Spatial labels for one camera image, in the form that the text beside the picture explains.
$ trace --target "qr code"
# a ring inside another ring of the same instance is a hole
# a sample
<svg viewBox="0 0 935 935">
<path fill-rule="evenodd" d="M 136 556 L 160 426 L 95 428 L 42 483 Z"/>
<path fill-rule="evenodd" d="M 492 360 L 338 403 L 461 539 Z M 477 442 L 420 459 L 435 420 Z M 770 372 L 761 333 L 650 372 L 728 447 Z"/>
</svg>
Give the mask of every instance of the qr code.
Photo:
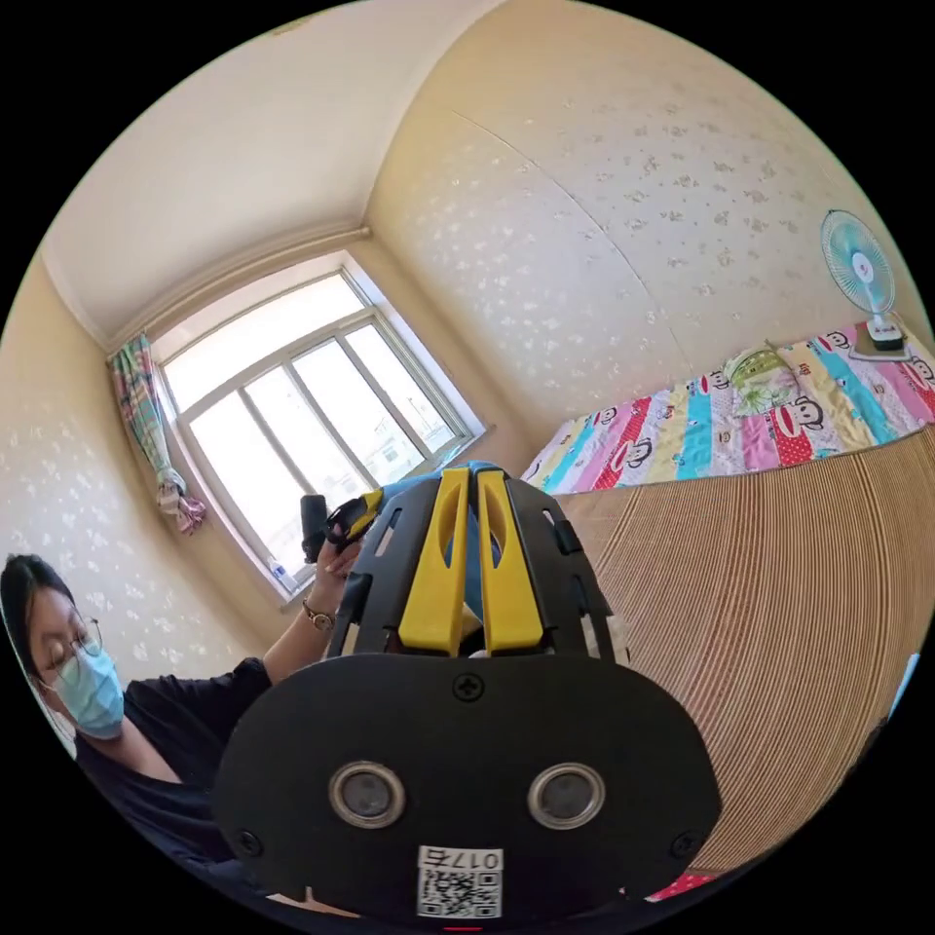
<svg viewBox="0 0 935 935">
<path fill-rule="evenodd" d="M 419 915 L 496 918 L 501 914 L 502 875 L 423 867 L 419 872 Z"/>
</svg>

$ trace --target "electric fan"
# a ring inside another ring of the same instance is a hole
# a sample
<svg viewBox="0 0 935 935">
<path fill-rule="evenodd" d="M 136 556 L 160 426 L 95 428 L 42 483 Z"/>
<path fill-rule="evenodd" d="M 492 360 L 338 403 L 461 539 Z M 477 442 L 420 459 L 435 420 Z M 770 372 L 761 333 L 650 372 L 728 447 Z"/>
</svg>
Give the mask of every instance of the electric fan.
<svg viewBox="0 0 935 935">
<path fill-rule="evenodd" d="M 903 346 L 899 327 L 886 313 L 893 307 L 893 271 L 876 238 L 848 211 L 829 211 L 821 225 L 821 249 L 838 288 L 872 318 L 867 330 L 880 351 Z"/>
</svg>

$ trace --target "colorful striped quilt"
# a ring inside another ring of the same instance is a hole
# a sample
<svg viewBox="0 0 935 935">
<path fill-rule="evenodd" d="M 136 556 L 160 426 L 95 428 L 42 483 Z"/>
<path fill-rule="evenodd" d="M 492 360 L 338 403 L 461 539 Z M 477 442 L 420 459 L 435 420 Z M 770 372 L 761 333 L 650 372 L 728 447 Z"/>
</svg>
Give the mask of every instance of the colorful striped quilt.
<svg viewBox="0 0 935 935">
<path fill-rule="evenodd" d="M 905 363 L 851 359 L 854 325 L 777 347 L 801 394 L 765 415 L 737 415 L 736 390 L 715 370 L 569 420 L 523 480 L 583 493 L 786 468 L 894 441 L 935 422 L 935 357 L 902 327 Z"/>
</svg>

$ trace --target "screw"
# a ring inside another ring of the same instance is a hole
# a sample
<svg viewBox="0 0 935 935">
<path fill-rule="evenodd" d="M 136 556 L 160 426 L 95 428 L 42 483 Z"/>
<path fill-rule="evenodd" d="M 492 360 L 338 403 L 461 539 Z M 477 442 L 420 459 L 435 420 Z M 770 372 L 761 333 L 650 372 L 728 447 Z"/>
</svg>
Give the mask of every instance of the screw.
<svg viewBox="0 0 935 935">
<path fill-rule="evenodd" d="M 484 694 L 484 683 L 478 676 L 468 672 L 455 679 L 452 690 L 459 701 L 476 701 Z"/>
<path fill-rule="evenodd" d="M 686 831 L 672 842 L 672 846 L 669 847 L 669 853 L 675 858 L 689 857 L 694 854 L 700 846 L 701 835 L 697 831 Z"/>
<path fill-rule="evenodd" d="M 245 857 L 259 857 L 263 853 L 260 839 L 250 831 L 238 832 L 237 844 Z"/>
</svg>

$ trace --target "ceiling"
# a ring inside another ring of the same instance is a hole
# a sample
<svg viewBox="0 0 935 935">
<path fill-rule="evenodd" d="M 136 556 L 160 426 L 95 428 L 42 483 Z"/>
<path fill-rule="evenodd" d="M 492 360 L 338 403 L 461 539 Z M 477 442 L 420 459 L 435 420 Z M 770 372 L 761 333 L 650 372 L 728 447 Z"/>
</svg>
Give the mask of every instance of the ceiling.
<svg viewBox="0 0 935 935">
<path fill-rule="evenodd" d="M 104 152 L 43 242 L 109 345 L 161 295 L 290 232 L 360 223 L 406 109 L 503 0 L 360 0 L 260 36 L 162 97 Z"/>
</svg>

